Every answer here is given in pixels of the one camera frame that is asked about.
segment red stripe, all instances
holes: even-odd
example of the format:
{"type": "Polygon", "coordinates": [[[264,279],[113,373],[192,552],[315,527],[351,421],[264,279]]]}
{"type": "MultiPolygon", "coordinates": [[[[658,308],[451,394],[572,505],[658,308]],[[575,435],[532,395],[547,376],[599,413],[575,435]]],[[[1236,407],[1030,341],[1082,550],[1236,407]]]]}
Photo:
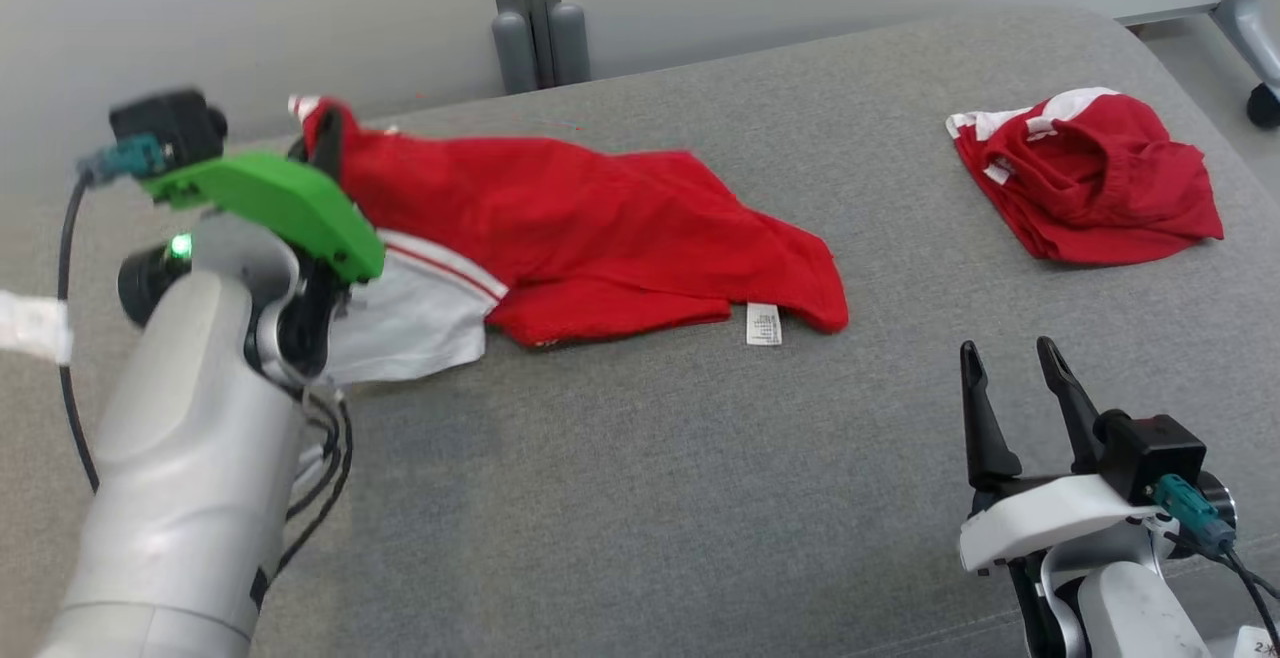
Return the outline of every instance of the red stripe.
{"type": "Polygon", "coordinates": [[[453,266],[447,266],[443,262],[431,260],[431,259],[429,259],[426,256],[421,256],[421,253],[412,252],[412,251],[410,251],[407,248],[401,248],[398,245],[389,245],[388,243],[387,248],[388,248],[388,251],[394,251],[397,253],[402,253],[402,256],[408,256],[408,257],[413,259],[415,261],[425,262],[426,265],[429,265],[429,266],[431,266],[434,269],[439,269],[439,270],[447,271],[447,274],[449,274],[449,275],[457,275],[458,278],[461,278],[462,280],[466,280],[471,285],[476,285],[476,289],[480,289],[481,293],[488,294],[488,297],[493,298],[494,303],[498,303],[498,302],[502,301],[502,297],[498,293],[494,293],[493,291],[489,291],[489,285],[485,285],[485,284],[480,283],[480,280],[476,280],[476,279],[471,278],[471,275],[465,274],[465,271],[461,271],[461,270],[458,270],[458,269],[456,269],[453,266]]]}

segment teal connector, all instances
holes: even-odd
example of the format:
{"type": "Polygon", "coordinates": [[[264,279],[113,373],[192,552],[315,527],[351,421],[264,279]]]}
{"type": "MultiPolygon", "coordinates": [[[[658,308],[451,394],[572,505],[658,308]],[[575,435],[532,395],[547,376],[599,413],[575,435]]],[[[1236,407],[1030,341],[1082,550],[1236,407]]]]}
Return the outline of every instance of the teal connector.
{"type": "Polygon", "coordinates": [[[1196,543],[1217,556],[1235,545],[1235,529],[1217,517],[1217,508],[1199,490],[1179,476],[1167,474],[1156,481],[1151,498],[1178,518],[1196,543]]]}
{"type": "Polygon", "coordinates": [[[95,188],[111,183],[119,175],[148,178],[161,174],[168,168],[169,156],[165,156],[164,147],[155,134],[132,134],[119,140],[115,146],[100,148],[93,155],[76,161],[77,174],[91,175],[91,184],[95,188]]]}

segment gray fabric surface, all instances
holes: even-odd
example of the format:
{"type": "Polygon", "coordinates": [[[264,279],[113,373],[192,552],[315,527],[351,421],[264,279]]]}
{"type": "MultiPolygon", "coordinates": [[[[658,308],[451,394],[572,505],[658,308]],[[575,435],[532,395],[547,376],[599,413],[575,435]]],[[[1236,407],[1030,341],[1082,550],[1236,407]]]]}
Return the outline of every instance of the gray fabric surface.
{"type": "MultiPolygon", "coordinates": [[[[1034,355],[1047,334],[1101,407],[1170,412],[1207,440],[1242,557],[1280,576],[1280,211],[1111,20],[900,26],[396,124],[691,148],[745,204],[827,239],[852,325],[786,319],[780,348],[746,347],[741,311],[547,352],[493,335],[476,365],[358,390],[348,494],[269,594],[256,655],[1019,655],[1007,581],[956,557],[965,339],[1029,472],[1070,461],[1034,355]],[[942,120],[1088,84],[1151,102],[1203,148],[1225,242],[1098,270],[1023,251],[942,120]]],[[[59,215],[0,206],[4,288],[51,292],[59,215]]],[[[115,265],[182,224],[125,188],[88,206],[73,315],[90,416],[133,343],[115,265]]],[[[0,376],[9,655],[56,611],[87,489],[54,371],[3,356],[0,376]]],[[[1225,571],[1167,574],[1207,638],[1256,622],[1225,571]]]]}

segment clothing tag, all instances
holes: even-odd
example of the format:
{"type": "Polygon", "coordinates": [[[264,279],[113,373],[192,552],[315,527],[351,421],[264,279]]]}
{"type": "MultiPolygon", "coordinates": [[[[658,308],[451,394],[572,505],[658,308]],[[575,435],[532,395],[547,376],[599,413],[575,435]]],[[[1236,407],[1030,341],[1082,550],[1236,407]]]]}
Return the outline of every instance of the clothing tag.
{"type": "Polygon", "coordinates": [[[72,358],[72,326],[67,320],[67,303],[0,291],[0,349],[68,365],[72,358]]]}
{"type": "Polygon", "coordinates": [[[782,344],[777,306],[746,303],[746,344],[782,344]]]}
{"type": "Polygon", "coordinates": [[[1275,655],[1276,648],[1271,645],[1271,636],[1262,629],[1253,626],[1240,626],[1240,632],[1235,636],[1235,653],[1231,658],[1261,658],[1275,655]]]}

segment folded red shirt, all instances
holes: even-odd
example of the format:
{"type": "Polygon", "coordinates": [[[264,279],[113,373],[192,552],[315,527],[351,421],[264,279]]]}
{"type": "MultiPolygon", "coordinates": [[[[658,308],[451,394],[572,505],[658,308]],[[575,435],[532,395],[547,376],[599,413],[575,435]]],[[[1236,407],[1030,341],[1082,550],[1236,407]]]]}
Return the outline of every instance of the folded red shirt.
{"type": "Polygon", "coordinates": [[[1204,156],[1146,102],[1069,90],[946,120],[970,175],[1038,259],[1143,262],[1222,238],[1204,156]]]}
{"type": "Polygon", "coordinates": [[[307,148],[343,125],[342,188],[381,230],[443,248],[506,292],[486,321],[525,344],[719,321],[777,303],[849,324],[827,245],[742,206],[686,152],[605,156],[548,138],[422,140],[366,131],[342,102],[294,99],[307,148]]]}

